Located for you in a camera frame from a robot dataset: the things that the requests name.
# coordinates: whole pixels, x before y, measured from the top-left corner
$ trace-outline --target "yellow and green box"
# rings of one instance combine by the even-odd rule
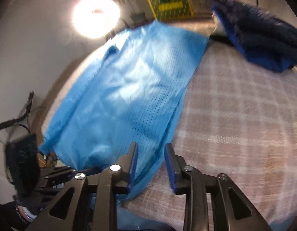
[[[147,0],[155,19],[167,21],[170,19],[193,17],[189,0]]]

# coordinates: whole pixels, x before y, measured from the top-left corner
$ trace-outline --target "yellow label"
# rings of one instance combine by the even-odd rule
[[[160,4],[158,6],[159,11],[165,11],[165,10],[170,10],[170,9],[175,9],[175,8],[182,8],[183,7],[183,2],[171,2],[171,3],[165,3],[165,4]]]

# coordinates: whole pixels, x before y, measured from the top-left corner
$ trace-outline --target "light blue cloth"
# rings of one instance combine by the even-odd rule
[[[96,53],[54,114],[40,150],[77,170],[114,164],[139,146],[140,193],[164,158],[185,89],[208,38],[158,21],[125,30]]]

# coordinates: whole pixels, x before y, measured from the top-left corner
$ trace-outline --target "navy blue fluffy fabric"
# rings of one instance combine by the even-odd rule
[[[104,169],[138,143],[140,193],[164,159],[185,89],[208,38],[155,21],[126,30],[94,52],[92,62],[54,114],[40,150],[77,170]]]
[[[234,46],[250,62],[283,72],[297,64],[297,29],[237,0],[211,0]]]

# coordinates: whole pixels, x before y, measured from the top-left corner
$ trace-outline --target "plaid tablecloth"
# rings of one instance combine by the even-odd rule
[[[297,74],[271,72],[210,42],[188,85],[173,147],[202,173],[228,174],[268,223],[296,215]],[[165,165],[141,195],[123,203],[177,231],[184,205]]]

